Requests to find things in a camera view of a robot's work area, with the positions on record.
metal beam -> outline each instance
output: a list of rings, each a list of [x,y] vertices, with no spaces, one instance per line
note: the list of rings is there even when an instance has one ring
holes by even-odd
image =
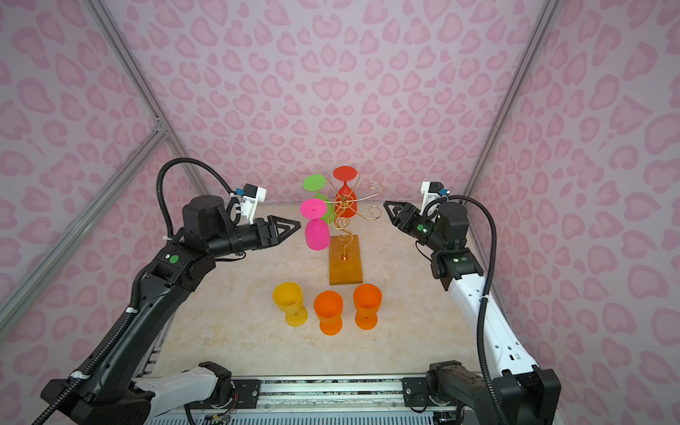
[[[520,56],[520,61],[517,64],[517,69],[515,70],[515,75],[513,75],[508,90],[505,92],[505,96],[503,97],[503,101],[500,103],[500,108],[498,109],[498,113],[496,114],[496,117],[492,123],[491,131],[489,131],[489,134],[484,141],[481,154],[479,155],[477,163],[473,168],[470,181],[465,187],[465,191],[463,192],[465,196],[469,197],[475,186],[479,183],[479,180],[482,176],[482,171],[486,166],[489,153],[498,141],[500,130],[502,129],[507,116],[510,114],[513,104],[520,96],[522,86],[531,74],[534,63],[541,53],[541,49],[545,44],[545,40],[548,38],[553,21],[559,14],[563,4],[563,0],[545,0],[543,3],[541,11],[539,12],[538,18],[536,20],[536,24],[534,25],[534,28],[529,35],[528,42],[524,47],[524,51]]]
[[[137,172],[147,163],[158,145],[167,138],[167,131],[162,126],[147,137],[141,148],[113,176],[97,198],[73,221],[52,251],[0,308],[0,342],[38,300],[61,267],[80,248],[90,231],[118,200]]]
[[[97,22],[97,25],[99,25],[104,38],[106,38],[106,40],[109,42],[109,46],[118,57],[118,60],[123,66],[127,75],[130,77],[130,80],[137,89],[141,100],[149,109],[151,115],[155,117],[156,123],[163,125],[167,129],[170,135],[170,140],[168,143],[173,153],[178,157],[189,156],[189,153],[187,153],[187,151],[184,149],[180,138],[177,136],[175,129],[172,127],[172,123],[168,120],[168,118],[165,116],[165,113],[163,112],[163,109],[160,107],[160,103],[158,102],[156,95],[154,95],[151,86],[144,78],[141,67],[137,64],[135,57],[132,55],[132,52],[125,43],[122,33],[118,29],[118,25],[111,16],[111,12],[109,11],[106,4],[104,4],[104,1],[83,1],[90,9],[90,13]],[[182,166],[187,177],[189,178],[189,181],[192,183],[196,191],[199,194],[210,194],[210,191],[205,185],[203,178],[196,170],[196,167],[193,167],[190,164],[182,164]]]

beige table surface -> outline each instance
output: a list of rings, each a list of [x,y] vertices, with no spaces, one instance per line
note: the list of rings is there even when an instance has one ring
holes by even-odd
[[[367,208],[360,205],[360,212],[367,215]],[[299,220],[303,228],[277,247],[218,263],[178,309],[154,376],[207,360],[237,376],[419,373],[445,360],[479,370],[474,336],[461,310],[432,278],[415,239],[393,227],[386,214],[370,222],[353,218],[349,227],[360,237],[364,283],[383,293],[378,324],[370,331],[354,323],[356,285],[331,287],[328,250],[307,247],[307,219],[299,207],[258,207],[257,216],[269,214]],[[471,241],[468,246],[473,249]],[[421,249],[429,255],[428,248]],[[307,323],[298,328],[286,324],[271,297],[276,285],[287,281],[302,287],[309,311]],[[321,333],[313,311],[316,296],[329,289],[344,300],[343,329],[333,337]]]

zip tie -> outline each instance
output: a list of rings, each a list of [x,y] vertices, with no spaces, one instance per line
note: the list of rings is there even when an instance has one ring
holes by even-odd
[[[73,372],[73,373],[70,375],[70,377],[76,378],[76,379],[90,379],[91,376],[92,376],[92,375],[85,375],[85,374],[84,374],[83,372],[81,372],[81,371],[75,371],[75,372]]]

wooden base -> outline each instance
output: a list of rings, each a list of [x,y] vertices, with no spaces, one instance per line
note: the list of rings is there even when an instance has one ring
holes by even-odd
[[[343,243],[338,236],[330,237],[328,248],[328,274],[331,285],[350,285],[364,283],[361,273],[361,255],[359,253],[359,236],[347,246],[347,260],[343,260]]]

pink leopard print wallpaper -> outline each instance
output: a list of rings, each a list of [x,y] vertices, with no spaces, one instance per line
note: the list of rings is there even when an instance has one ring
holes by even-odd
[[[474,193],[567,424],[680,423],[679,181],[680,2],[568,1]]]
[[[77,0],[0,5],[0,305],[151,131]]]
[[[192,156],[269,201],[338,165],[461,191],[541,3],[107,2]]]
[[[155,182],[169,152],[158,149],[3,342],[1,423],[30,424],[47,406],[39,397],[45,383],[70,374],[128,305],[132,279],[165,245]],[[177,227],[182,207],[196,196],[180,167],[166,174],[165,194]]]

